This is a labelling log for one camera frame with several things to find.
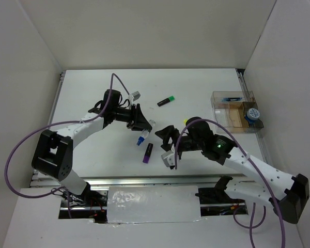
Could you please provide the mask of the blue gel pen teal end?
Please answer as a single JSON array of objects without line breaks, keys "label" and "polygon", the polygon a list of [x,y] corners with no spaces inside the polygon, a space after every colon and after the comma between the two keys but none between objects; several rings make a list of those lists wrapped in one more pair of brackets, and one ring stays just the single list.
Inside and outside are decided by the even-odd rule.
[{"label": "blue gel pen teal end", "polygon": [[223,98],[222,102],[237,102],[237,101],[241,101],[243,100],[243,98],[241,97],[237,97],[237,98]]}]

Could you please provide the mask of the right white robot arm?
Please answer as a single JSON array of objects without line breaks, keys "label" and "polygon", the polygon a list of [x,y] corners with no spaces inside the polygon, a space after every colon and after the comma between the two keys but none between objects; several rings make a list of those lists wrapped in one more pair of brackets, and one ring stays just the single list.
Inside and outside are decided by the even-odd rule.
[{"label": "right white robot arm", "polygon": [[184,152],[200,151],[210,161],[232,168],[247,176],[251,183],[222,176],[215,185],[216,199],[222,203],[230,199],[253,201],[271,206],[285,222],[298,223],[309,200],[309,180],[272,167],[247,153],[233,136],[213,133],[205,119],[193,117],[179,132],[173,125],[157,131],[165,153],[161,158],[170,169],[177,169]]}]

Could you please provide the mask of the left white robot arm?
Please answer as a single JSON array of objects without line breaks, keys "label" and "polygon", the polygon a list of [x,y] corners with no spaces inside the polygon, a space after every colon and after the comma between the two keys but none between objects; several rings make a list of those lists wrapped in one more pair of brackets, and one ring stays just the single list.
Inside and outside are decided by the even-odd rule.
[{"label": "left white robot arm", "polygon": [[103,99],[98,101],[81,120],[57,131],[44,130],[32,159],[33,169],[65,187],[80,206],[88,205],[91,200],[103,200],[104,195],[92,190],[90,184],[72,169],[73,150],[82,141],[103,130],[113,121],[125,122],[128,129],[140,131],[142,134],[137,142],[140,145],[152,131],[154,122],[144,117],[139,104],[133,103],[139,97],[137,91],[130,94],[126,99],[128,106],[124,106],[121,102],[121,93],[108,89]]}]

